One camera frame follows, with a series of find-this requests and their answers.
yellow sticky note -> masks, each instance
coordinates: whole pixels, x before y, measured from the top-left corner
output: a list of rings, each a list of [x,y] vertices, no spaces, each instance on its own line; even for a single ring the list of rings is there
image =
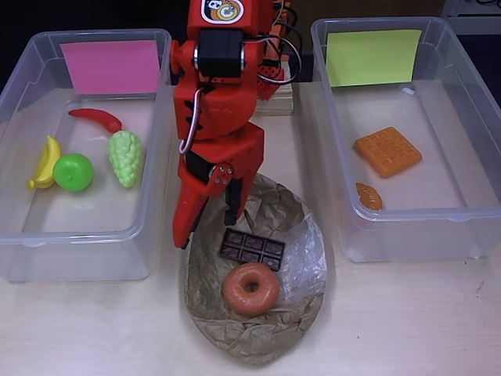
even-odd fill
[[[331,86],[394,84],[413,79],[421,30],[332,33],[327,36]]]

toy food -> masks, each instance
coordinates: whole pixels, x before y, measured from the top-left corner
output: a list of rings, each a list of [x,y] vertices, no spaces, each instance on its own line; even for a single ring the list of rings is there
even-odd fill
[[[47,136],[47,144],[43,146],[38,160],[38,166],[33,174],[33,178],[26,181],[27,190],[49,188],[54,184],[52,170],[54,165],[61,158],[61,146],[57,139]]]
[[[68,112],[71,116],[93,120],[101,124],[108,132],[115,133],[122,130],[122,123],[109,112],[95,108],[79,108]]]
[[[374,188],[361,183],[355,185],[363,206],[372,210],[381,210],[383,208],[383,200],[381,200],[381,196]]]
[[[258,316],[275,305],[279,297],[279,280],[266,265],[249,262],[229,272],[222,294],[235,312]]]
[[[398,174],[422,159],[418,149],[393,127],[357,139],[354,148],[383,178]]]
[[[114,133],[108,141],[108,155],[120,184],[133,186],[141,162],[141,139],[129,131]]]
[[[282,241],[226,229],[219,255],[240,263],[262,262],[271,270],[278,272],[282,264],[284,249],[285,243]]]
[[[94,178],[92,162],[81,154],[63,155],[54,165],[54,180],[64,190],[79,192]]]

sticky note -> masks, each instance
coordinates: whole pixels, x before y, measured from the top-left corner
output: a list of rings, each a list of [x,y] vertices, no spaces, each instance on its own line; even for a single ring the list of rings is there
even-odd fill
[[[77,94],[156,92],[160,77],[155,41],[60,45]]]
[[[413,79],[421,30],[332,33],[326,69],[331,86],[394,84]]]

robot logo sticker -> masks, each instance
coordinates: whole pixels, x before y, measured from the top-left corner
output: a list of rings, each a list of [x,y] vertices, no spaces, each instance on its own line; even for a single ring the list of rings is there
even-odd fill
[[[202,0],[202,18],[210,24],[234,24],[243,16],[240,0]]]

orange waffle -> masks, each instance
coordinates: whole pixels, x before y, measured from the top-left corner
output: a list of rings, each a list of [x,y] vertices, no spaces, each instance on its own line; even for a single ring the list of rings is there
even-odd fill
[[[357,139],[355,150],[376,172],[389,178],[421,161],[421,153],[393,127]]]

